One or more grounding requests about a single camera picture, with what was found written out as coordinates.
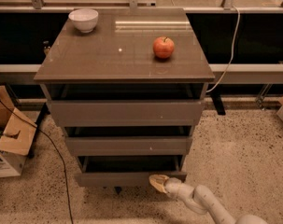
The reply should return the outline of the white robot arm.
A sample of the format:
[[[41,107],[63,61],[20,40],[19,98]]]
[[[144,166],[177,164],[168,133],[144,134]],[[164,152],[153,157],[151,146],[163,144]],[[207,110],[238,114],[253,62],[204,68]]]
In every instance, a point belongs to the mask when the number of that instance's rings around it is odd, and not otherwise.
[[[151,175],[149,183],[169,198],[182,201],[194,213],[199,215],[208,213],[215,224],[268,224],[254,215],[243,215],[235,219],[206,186],[192,187],[167,175]]]

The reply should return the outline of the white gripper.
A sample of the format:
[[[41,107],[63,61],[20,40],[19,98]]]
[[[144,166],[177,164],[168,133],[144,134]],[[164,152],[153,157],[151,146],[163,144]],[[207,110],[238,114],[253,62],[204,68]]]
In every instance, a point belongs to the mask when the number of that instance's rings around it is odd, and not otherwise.
[[[169,178],[167,175],[151,175],[149,177],[149,183],[152,186],[155,185],[154,188],[156,190],[161,193],[166,193],[166,195],[172,199],[186,199],[186,185],[177,178]]]

